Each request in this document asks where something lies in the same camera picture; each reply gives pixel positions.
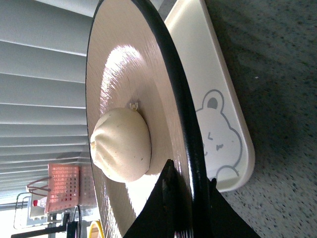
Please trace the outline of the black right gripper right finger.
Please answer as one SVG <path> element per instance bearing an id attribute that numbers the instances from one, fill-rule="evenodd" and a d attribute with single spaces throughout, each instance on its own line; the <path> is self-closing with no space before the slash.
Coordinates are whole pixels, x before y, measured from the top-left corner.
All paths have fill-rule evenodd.
<path id="1" fill-rule="evenodd" d="M 211 231 L 214 238 L 258 238 L 259 235 L 233 210 L 216 188 L 217 181 L 209 182 Z"/>

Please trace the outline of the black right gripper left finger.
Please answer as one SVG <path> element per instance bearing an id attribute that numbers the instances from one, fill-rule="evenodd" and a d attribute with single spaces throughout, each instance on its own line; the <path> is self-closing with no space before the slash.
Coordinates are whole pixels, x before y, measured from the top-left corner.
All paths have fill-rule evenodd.
<path id="1" fill-rule="evenodd" d="M 172 160 L 164 168 L 125 238 L 182 238 L 192 231 L 190 194 Z"/>

